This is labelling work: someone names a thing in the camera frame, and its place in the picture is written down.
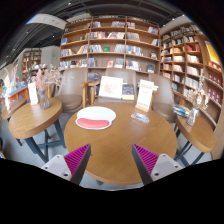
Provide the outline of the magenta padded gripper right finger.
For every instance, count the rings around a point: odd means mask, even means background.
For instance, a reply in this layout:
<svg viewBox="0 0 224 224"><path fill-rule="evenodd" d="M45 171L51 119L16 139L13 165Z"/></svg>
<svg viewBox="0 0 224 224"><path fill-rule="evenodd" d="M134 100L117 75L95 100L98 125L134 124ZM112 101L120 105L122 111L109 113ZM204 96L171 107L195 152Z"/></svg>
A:
<svg viewBox="0 0 224 224"><path fill-rule="evenodd" d="M140 145L132 145L132 156L143 185L166 177L182 169L182 166L167 154L156 154Z"/></svg>

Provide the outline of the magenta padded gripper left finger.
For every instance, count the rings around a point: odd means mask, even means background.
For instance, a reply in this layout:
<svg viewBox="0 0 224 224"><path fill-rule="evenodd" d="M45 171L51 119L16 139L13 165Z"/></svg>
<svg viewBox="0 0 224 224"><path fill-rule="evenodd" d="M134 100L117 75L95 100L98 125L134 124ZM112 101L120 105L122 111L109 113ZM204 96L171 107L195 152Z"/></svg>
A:
<svg viewBox="0 0 224 224"><path fill-rule="evenodd" d="M42 169L79 185L83 178L90 155L91 145L86 144L65 156L54 156L42 167Z"/></svg>

